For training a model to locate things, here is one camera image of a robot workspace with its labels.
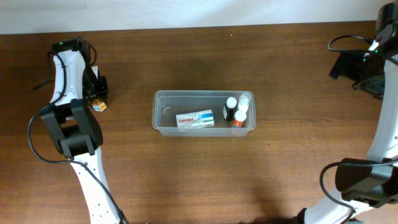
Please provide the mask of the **small gold lid jar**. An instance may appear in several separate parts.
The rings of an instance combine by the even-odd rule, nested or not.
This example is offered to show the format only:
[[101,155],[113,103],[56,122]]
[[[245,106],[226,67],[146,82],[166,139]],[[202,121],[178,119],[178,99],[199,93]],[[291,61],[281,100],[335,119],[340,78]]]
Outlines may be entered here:
[[91,101],[91,105],[95,111],[99,112],[102,112],[107,108],[106,103],[101,99],[95,99]]

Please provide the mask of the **white medicine box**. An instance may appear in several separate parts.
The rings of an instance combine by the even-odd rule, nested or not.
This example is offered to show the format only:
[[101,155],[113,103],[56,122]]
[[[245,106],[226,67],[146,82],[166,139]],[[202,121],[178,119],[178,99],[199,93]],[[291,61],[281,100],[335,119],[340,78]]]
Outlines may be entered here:
[[178,128],[206,128],[215,124],[212,110],[177,114],[175,117]]

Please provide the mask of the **clear white dropper bottle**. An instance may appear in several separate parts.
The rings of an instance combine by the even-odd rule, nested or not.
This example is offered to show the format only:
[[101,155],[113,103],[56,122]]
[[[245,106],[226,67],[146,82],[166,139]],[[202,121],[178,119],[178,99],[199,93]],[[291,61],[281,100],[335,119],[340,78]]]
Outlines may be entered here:
[[242,111],[243,113],[247,113],[249,104],[251,102],[251,94],[248,92],[243,93],[238,100],[238,111]]

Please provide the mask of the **orange tube white cap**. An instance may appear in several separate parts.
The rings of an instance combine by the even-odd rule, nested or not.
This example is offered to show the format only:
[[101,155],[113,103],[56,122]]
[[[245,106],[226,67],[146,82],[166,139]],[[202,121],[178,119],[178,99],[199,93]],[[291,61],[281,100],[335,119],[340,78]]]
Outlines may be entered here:
[[247,118],[247,114],[243,111],[237,111],[234,114],[234,121],[233,121],[233,130],[232,133],[237,135],[240,133],[240,129],[242,128],[243,123]]

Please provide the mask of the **dark bottle white cap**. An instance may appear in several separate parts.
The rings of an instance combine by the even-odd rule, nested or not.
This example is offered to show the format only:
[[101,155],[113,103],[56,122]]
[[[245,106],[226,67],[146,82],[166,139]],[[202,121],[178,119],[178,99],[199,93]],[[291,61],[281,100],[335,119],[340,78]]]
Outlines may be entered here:
[[229,97],[223,107],[223,117],[225,121],[232,121],[237,107],[237,99]]

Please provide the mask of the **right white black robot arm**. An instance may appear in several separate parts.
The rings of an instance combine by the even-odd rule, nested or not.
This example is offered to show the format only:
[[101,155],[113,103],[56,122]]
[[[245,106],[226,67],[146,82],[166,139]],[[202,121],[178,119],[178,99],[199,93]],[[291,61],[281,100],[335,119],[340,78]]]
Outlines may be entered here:
[[319,203],[303,208],[292,223],[356,223],[360,213],[397,203],[397,2],[380,8],[376,32],[365,38],[367,50],[339,49],[330,71],[346,77],[353,89],[382,101],[376,133],[365,159],[344,158],[320,172],[325,194]]

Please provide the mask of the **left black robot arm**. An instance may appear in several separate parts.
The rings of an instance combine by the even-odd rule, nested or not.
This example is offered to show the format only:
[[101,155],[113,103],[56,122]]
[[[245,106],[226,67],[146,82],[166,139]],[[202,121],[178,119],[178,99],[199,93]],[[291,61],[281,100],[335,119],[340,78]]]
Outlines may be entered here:
[[64,164],[75,171],[91,223],[127,223],[113,199],[102,163],[103,134],[94,111],[106,109],[108,84],[95,65],[96,50],[81,37],[53,44],[54,92],[40,118]]

